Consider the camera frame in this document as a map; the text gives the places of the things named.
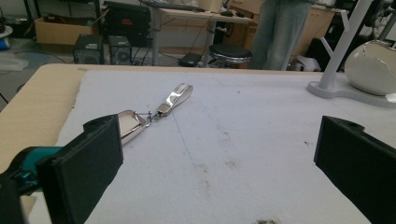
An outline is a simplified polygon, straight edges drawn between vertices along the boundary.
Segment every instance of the person's leg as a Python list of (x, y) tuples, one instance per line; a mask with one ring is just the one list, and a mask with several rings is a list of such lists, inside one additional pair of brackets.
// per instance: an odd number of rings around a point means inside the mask
[(280, 0), (276, 9), (274, 42), (263, 69), (286, 70), (311, 6), (306, 0)]
[(249, 69), (261, 70), (267, 60), (268, 50), (272, 44), (276, 18), (276, 4), (279, 0), (264, 0), (260, 9), (259, 24), (251, 44), (252, 58)]

